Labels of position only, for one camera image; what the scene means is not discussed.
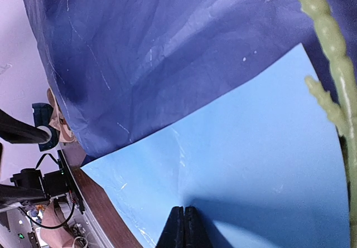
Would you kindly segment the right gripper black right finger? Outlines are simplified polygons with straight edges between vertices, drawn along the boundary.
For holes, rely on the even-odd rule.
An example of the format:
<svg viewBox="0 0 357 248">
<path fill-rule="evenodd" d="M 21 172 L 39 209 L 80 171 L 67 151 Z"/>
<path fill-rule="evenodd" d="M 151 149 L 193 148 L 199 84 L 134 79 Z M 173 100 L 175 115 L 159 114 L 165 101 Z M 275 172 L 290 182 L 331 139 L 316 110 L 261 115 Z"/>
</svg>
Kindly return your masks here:
<svg viewBox="0 0 357 248">
<path fill-rule="evenodd" d="M 195 207 L 190 206 L 185 208 L 184 226 L 185 247 L 211 247 L 210 239 L 207 235 L 200 214 Z"/>
</svg>

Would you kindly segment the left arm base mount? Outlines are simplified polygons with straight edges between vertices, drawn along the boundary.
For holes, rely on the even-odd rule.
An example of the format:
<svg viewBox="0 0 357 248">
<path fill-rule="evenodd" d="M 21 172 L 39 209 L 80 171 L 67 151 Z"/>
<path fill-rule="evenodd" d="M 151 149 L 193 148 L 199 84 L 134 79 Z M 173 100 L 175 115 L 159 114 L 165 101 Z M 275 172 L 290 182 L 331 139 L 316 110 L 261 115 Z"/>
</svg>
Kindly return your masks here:
<svg viewBox="0 0 357 248">
<path fill-rule="evenodd" d="M 25 168 L 10 178 L 10 181 L 16 187 L 28 191 L 37 190 L 42 192 L 41 197 L 20 200 L 20 203 L 23 206 L 34 206 L 49 203 L 50 199 L 69 194 L 70 199 L 75 202 L 80 213 L 84 213 L 83 198 L 61 149 L 57 151 L 57 156 L 58 158 L 56 159 L 52 154 L 45 153 L 40 157 L 35 168 Z M 56 163 L 58 170 L 46 174 L 41 173 L 39 167 L 46 157 L 50 157 Z"/>
</svg>

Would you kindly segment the white fake flower long stem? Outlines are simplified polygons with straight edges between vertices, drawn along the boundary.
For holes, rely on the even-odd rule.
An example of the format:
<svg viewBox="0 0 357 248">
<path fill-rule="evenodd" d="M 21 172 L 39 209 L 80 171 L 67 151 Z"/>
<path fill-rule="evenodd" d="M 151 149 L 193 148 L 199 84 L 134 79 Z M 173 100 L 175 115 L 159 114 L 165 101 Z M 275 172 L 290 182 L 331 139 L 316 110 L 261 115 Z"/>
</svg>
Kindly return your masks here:
<svg viewBox="0 0 357 248">
<path fill-rule="evenodd" d="M 356 81 L 354 66 L 346 53 L 345 38 L 340 26 L 331 15 L 327 0 L 299 0 L 302 11 L 312 20 L 322 51 L 329 61 L 338 103 L 332 101 L 319 81 L 305 77 L 309 92 L 324 109 L 327 118 L 336 127 L 338 134 L 346 139 L 348 155 L 347 178 L 349 181 L 350 239 L 356 247 Z"/>
</svg>

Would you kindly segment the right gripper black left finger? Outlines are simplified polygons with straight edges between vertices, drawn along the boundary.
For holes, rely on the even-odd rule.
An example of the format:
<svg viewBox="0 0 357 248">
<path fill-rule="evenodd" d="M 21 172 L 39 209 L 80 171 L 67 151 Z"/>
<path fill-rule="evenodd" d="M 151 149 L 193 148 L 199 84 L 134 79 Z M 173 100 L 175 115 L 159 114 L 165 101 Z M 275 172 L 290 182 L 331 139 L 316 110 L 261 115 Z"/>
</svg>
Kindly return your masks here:
<svg viewBox="0 0 357 248">
<path fill-rule="evenodd" d="M 156 248 L 184 247 L 184 208 L 173 207 L 160 235 Z"/>
</svg>

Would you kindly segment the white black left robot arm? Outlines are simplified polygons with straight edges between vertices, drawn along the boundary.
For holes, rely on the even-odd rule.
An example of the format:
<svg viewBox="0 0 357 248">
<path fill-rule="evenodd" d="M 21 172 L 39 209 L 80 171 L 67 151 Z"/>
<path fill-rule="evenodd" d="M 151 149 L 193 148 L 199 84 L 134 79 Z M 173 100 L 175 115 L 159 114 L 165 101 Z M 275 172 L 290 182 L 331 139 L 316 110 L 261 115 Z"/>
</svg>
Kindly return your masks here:
<svg viewBox="0 0 357 248">
<path fill-rule="evenodd" d="M 41 144 L 47 143 L 51 135 L 23 123 L 0 110 L 1 113 L 1 138 L 12 144 Z"/>
</svg>

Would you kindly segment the blue wrapping paper sheet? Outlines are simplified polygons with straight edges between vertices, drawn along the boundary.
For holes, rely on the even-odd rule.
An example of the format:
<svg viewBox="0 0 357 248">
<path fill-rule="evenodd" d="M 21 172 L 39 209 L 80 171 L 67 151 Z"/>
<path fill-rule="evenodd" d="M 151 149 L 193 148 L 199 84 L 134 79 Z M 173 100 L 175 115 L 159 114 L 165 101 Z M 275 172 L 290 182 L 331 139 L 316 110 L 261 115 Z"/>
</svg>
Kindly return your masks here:
<svg viewBox="0 0 357 248">
<path fill-rule="evenodd" d="M 327 61 L 297 0 L 23 0 L 50 87 L 98 158 L 210 103 L 298 43 Z"/>
</svg>

